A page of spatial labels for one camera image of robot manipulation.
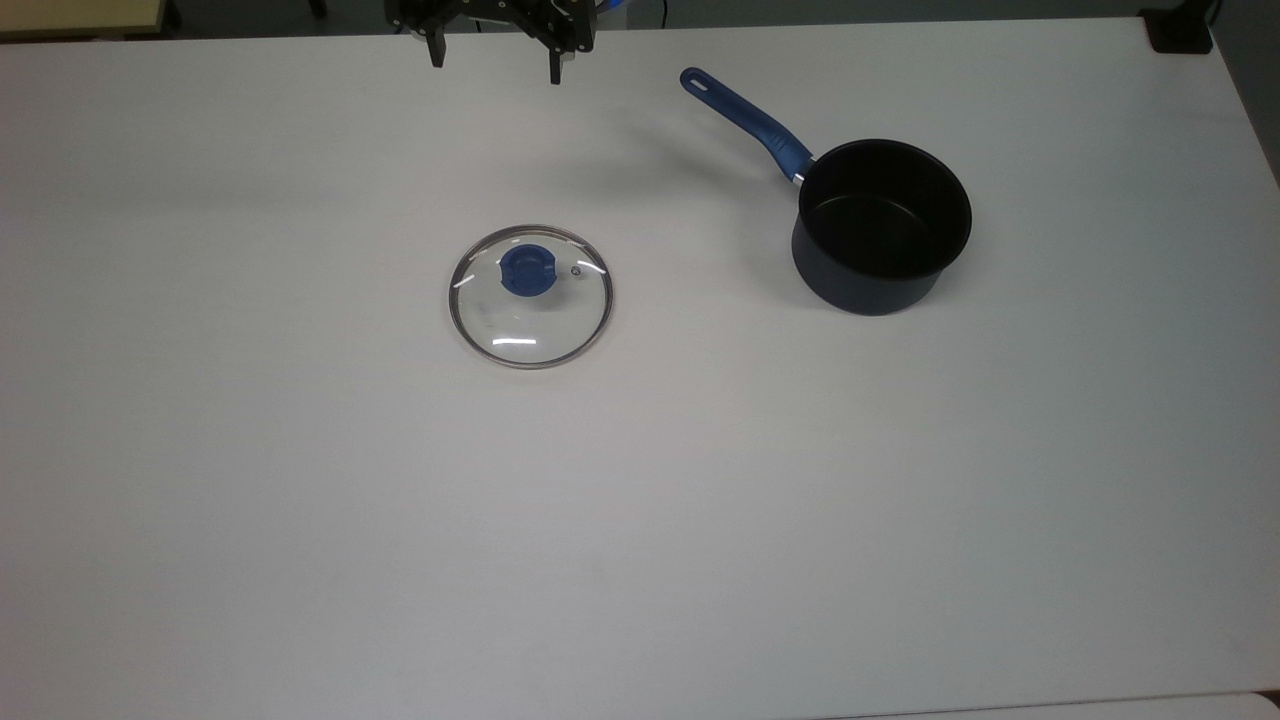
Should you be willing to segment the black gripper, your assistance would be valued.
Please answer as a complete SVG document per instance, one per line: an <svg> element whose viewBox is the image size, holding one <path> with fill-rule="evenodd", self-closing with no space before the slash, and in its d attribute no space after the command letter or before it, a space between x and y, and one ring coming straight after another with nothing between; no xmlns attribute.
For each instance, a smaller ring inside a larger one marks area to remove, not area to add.
<svg viewBox="0 0 1280 720"><path fill-rule="evenodd" d="M512 26L535 38L549 50L549 81L556 86L562 83L564 53L590 53L595 45L594 1L387 3L387 20L424 41L435 68L445 63L445 27L460 18Z"/></svg>

